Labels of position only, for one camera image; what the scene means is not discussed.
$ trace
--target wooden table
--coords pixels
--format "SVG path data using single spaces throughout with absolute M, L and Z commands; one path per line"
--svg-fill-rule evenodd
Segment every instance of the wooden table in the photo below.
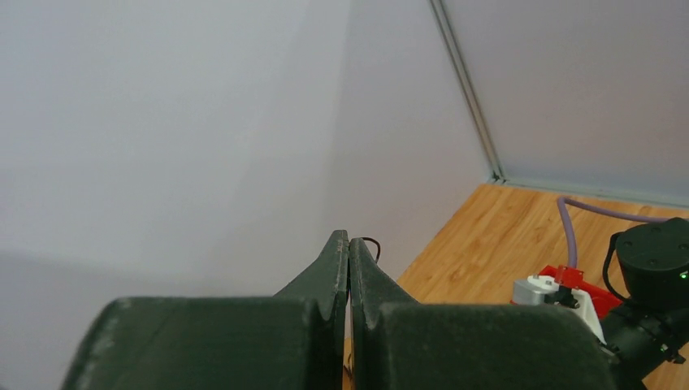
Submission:
M 397 281 L 424 303 L 508 303 L 512 283 L 567 261 L 556 193 L 484 184 L 449 220 Z M 689 211 L 619 201 L 573 197 L 628 214 L 680 216 Z M 570 208 L 579 265 L 589 283 L 601 287 L 601 267 L 609 238 L 635 223 Z M 617 259 L 610 279 L 626 294 Z M 683 356 L 689 357 L 685 347 Z M 689 363 L 664 363 L 644 382 L 650 390 L 689 388 Z

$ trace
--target white backdrop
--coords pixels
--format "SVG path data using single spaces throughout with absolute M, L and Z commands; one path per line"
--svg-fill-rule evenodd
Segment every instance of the white backdrop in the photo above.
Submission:
M 689 206 L 687 0 L 445 0 L 513 181 Z
M 0 384 L 120 295 L 272 294 L 331 230 L 397 277 L 488 177 L 425 2 L 0 4 Z

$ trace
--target red object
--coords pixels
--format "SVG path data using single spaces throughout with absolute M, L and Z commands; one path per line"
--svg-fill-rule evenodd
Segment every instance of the red object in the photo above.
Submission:
M 579 288 L 587 292 L 593 301 L 593 307 L 596 309 L 598 319 L 602 319 L 608 312 L 622 304 L 622 301 L 617 299 L 608 290 L 602 289 L 593 284 L 587 283 L 583 280 L 583 271 L 568 266 L 545 266 L 539 272 L 539 275 L 552 276 L 555 282 L 569 288 Z

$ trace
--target purple cable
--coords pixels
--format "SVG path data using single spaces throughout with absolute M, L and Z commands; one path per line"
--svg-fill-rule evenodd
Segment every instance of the purple cable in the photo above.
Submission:
M 560 218 L 562 219 L 562 226 L 565 228 L 565 238 L 567 239 L 567 266 L 573 268 L 577 267 L 579 256 L 577 255 L 577 241 L 574 238 L 574 226 L 572 225 L 572 218 L 570 217 L 570 213 L 567 212 L 566 205 L 617 219 L 626 219 L 627 221 L 658 223 L 668 220 L 668 218 L 662 217 L 646 217 L 643 215 L 620 213 L 618 211 L 608 210 L 602 207 L 587 205 L 586 203 L 575 201 L 574 199 L 570 199 L 568 197 L 559 197 L 557 199 L 557 210 L 560 211 Z

